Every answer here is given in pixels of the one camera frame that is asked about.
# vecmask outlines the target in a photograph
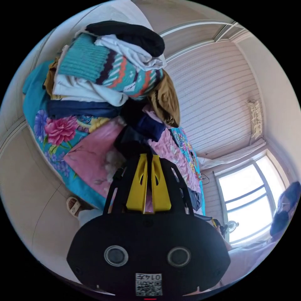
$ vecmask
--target window frame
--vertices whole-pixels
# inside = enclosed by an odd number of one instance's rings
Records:
[[[242,208],[244,208],[244,207],[246,207],[246,206],[248,206],[248,205],[250,205],[250,204],[252,204],[252,203],[255,203],[256,201],[260,200],[260,199],[263,198],[264,196],[267,196],[268,201],[269,201],[269,205],[270,205],[271,215],[272,215],[272,216],[274,215],[274,213],[275,213],[275,211],[276,211],[276,205],[275,205],[275,201],[274,201],[274,197],[273,197],[272,191],[271,191],[271,189],[270,189],[270,186],[269,186],[269,184],[268,184],[268,182],[267,182],[267,180],[266,180],[264,174],[262,173],[261,169],[259,168],[259,166],[258,166],[257,163],[256,163],[256,160],[258,160],[258,159],[260,159],[260,158],[262,158],[262,157],[264,157],[264,156],[266,156],[266,157],[271,161],[271,159],[267,156],[267,154],[264,154],[264,155],[260,156],[259,158],[249,160],[248,162],[246,162],[245,164],[240,165],[239,167],[236,167],[236,168],[233,168],[233,169],[231,169],[231,170],[229,170],[229,171],[221,172],[221,173],[219,173],[218,175],[215,175],[215,180],[216,180],[216,184],[217,184],[217,188],[218,188],[218,192],[219,192],[219,196],[220,196],[220,200],[221,200],[222,213],[223,213],[224,223],[225,223],[225,224],[227,224],[227,223],[229,222],[229,220],[228,220],[228,212],[232,212],[232,211],[236,211],[236,210],[242,209]],[[250,165],[253,165],[253,166],[256,168],[256,171],[258,172],[260,178],[262,179],[263,185],[260,186],[259,188],[254,189],[254,190],[251,191],[251,192],[248,192],[248,193],[246,193],[246,194],[240,196],[240,197],[237,197],[237,198],[235,198],[235,199],[232,199],[232,200],[229,200],[229,201],[225,202],[225,200],[224,200],[224,195],[223,195],[223,191],[222,191],[221,185],[220,185],[220,183],[219,183],[219,179],[222,178],[222,177],[224,177],[224,176],[228,176],[228,175],[230,175],[230,174],[232,174],[232,173],[238,172],[238,171],[240,171],[240,170],[242,170],[242,169],[244,169],[244,168],[246,168],[246,167],[248,167],[248,166],[250,166]],[[234,209],[227,210],[227,208],[226,208],[226,204],[227,204],[227,203],[230,203],[230,202],[233,202],[233,201],[242,199],[243,197],[248,196],[248,195],[254,193],[255,191],[257,191],[257,190],[259,190],[259,189],[261,189],[261,188],[263,188],[263,187],[265,188],[266,193],[264,193],[262,196],[256,198],[256,199],[253,200],[253,201],[250,201],[250,202],[248,202],[248,203],[246,203],[246,204],[244,204],[244,205],[242,205],[242,206],[236,207],[236,208],[234,208]],[[264,229],[268,229],[268,227],[269,227],[270,225],[271,225],[271,224],[269,224],[268,226],[265,226],[264,228],[262,228],[262,229],[256,231],[256,232],[253,233],[252,235],[248,235],[248,236],[243,237],[243,238],[241,238],[241,239],[239,239],[239,240],[232,241],[231,244],[237,244],[237,243],[239,243],[239,242],[241,242],[241,241],[244,241],[244,240],[246,240],[246,239],[252,237],[253,235],[256,235],[256,234],[260,233],[260,232],[263,231]],[[226,239],[227,242],[230,241],[229,233],[227,233],[227,234],[225,235],[225,239]]]

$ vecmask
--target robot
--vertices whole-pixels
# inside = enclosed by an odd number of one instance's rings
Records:
[[[148,184],[152,214],[145,212]],[[170,299],[204,291],[230,264],[223,238],[207,220],[194,214],[175,164],[140,154],[116,171],[103,215],[79,229],[67,262],[83,285],[116,297]]]

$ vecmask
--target pink flower print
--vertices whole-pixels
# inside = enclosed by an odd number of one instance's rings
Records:
[[[47,118],[45,132],[48,135],[48,142],[52,145],[60,145],[63,141],[68,142],[72,140],[77,127],[77,119],[74,116],[57,120]]]

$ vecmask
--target window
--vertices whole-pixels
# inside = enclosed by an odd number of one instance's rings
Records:
[[[235,245],[255,239],[270,229],[284,183],[267,155],[217,176],[225,223],[239,226],[226,235]]]

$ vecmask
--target curtain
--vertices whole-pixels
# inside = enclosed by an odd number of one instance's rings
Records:
[[[209,169],[209,168],[218,166],[220,164],[232,163],[234,161],[237,161],[239,159],[242,159],[242,158],[252,154],[253,152],[262,148],[265,145],[266,145],[266,141],[263,138],[261,138],[250,146],[244,147],[238,151],[235,151],[231,154],[228,154],[228,155],[216,158],[216,159],[208,159],[208,158],[204,158],[204,157],[198,157],[200,170]]]

